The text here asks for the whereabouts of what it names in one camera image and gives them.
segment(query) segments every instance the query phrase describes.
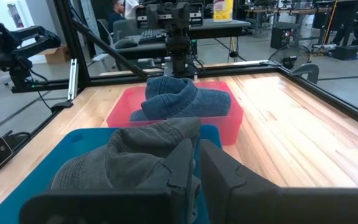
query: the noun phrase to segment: floor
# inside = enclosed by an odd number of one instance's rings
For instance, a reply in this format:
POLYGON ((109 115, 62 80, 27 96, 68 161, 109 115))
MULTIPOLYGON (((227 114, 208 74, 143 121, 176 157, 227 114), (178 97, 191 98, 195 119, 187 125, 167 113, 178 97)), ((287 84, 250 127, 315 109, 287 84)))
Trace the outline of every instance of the floor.
MULTIPOLYGON (((308 37, 318 32, 310 29, 310 24, 303 28, 302 36, 308 37)), ((219 39, 229 47, 229 38, 219 39)), ((255 38, 251 35, 239 37, 239 53, 246 60, 268 59, 275 49, 270 48, 270 32, 266 31, 255 38)), ((198 41, 198 56, 205 64, 227 62, 228 49, 214 39, 198 41)), ((319 78, 341 78, 358 76, 358 60, 343 62, 330 57, 313 57, 312 63, 319 66, 319 78)), ((88 67, 91 76, 105 72, 100 62, 88 67)), ((35 64, 34 71, 49 80, 68 78, 70 65, 35 64)), ((318 86, 358 107, 358 78, 319 81, 318 86)), ((41 92, 48 105, 65 101, 66 90, 41 92)), ((40 100, 38 93, 12 94, 9 87, 0 83, 0 135, 13 130, 14 132, 31 132, 50 115, 49 109, 40 100)))

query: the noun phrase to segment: red plastic bin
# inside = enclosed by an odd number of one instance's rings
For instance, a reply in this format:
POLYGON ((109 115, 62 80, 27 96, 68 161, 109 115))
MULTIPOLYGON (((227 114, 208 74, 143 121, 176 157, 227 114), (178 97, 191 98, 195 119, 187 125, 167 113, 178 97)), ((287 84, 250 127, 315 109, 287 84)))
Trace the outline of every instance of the red plastic bin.
MULTIPOLYGON (((198 88, 209 88, 214 90, 226 91, 231 97, 231 107, 227 116, 200 118, 201 124, 211 124, 219 129, 221 142, 225 146, 230 146, 237 141, 242 116, 244 114, 240 104, 233 96, 230 88, 225 82, 199 82, 195 83, 198 88)), ((131 122, 131 114, 142 109, 141 103, 145 101, 145 86, 132 87, 124 91, 116 106, 107 118, 110 128, 124 128, 133 126, 143 126, 156 121, 136 121, 131 122)))

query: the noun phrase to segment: cardboard box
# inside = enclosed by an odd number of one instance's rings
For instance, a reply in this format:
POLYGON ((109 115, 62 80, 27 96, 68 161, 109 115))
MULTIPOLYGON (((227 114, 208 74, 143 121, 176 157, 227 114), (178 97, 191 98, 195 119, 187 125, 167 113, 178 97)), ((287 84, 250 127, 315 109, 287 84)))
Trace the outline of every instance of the cardboard box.
POLYGON ((71 55, 66 45, 55 49, 47 49, 39 53, 44 55, 47 59, 47 63, 65 63, 71 59, 71 55))

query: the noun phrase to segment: gray cloth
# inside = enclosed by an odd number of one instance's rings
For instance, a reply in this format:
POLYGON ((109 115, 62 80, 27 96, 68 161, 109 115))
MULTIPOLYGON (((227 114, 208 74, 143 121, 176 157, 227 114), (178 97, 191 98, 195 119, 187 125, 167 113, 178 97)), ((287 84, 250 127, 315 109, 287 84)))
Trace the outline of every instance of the gray cloth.
POLYGON ((226 116, 231 106, 228 93, 197 88, 189 78, 149 78, 145 96, 142 109, 131 114, 131 121, 226 116))
MULTIPOLYGON (((145 188, 143 181, 162 165, 164 158, 182 140, 190 139, 195 147, 200 125, 198 118, 177 118, 144 127, 119 129, 111 135, 107 145, 64 163, 55 175, 51 189, 145 188)), ((200 180, 193 177, 193 200, 198 196, 200 185, 200 180)), ((195 218, 194 206, 189 219, 194 221, 195 218)))

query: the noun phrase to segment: black metal frame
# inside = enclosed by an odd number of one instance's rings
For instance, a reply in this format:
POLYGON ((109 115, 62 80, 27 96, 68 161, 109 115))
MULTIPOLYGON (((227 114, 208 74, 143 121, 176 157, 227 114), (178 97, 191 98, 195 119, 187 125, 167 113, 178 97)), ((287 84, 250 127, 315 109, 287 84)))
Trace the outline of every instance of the black metal frame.
MULTIPOLYGON (((105 86, 105 85, 121 85, 121 84, 130 84, 130 83, 142 83, 146 81, 146 78, 134 75, 130 71, 123 75, 115 76, 102 76, 102 77, 90 77, 88 69, 86 67, 85 58, 83 51, 80 45, 80 40, 78 38, 77 32, 78 23, 71 18, 70 14, 70 5, 68 0, 53 0, 59 20, 62 25, 63 33, 66 38, 67 46, 70 50, 71 57, 77 58, 79 72, 78 72, 78 86, 81 90, 84 90, 87 87, 92 86, 105 86)), ((230 76, 230 75, 250 75, 255 73, 263 72, 278 72, 283 75, 285 78, 291 80, 293 83, 301 86, 305 90, 309 91, 311 94, 317 96, 321 100, 327 102, 331 106, 335 107, 339 111, 350 116, 352 119, 358 121, 358 107, 353 106, 344 100, 328 93, 327 91, 316 86, 314 83, 311 83, 308 80, 305 80, 301 77, 294 77, 291 75, 290 71, 286 68, 283 68, 278 65, 272 65, 269 63, 259 63, 259 62, 244 62, 240 65, 222 65, 217 67, 206 67, 203 71, 203 74, 199 75, 198 78, 205 77, 219 77, 219 76, 230 76)), ((59 80, 60 86, 66 86, 65 80, 59 80)), ((43 90, 56 90, 58 88, 54 87, 43 87, 43 90)))

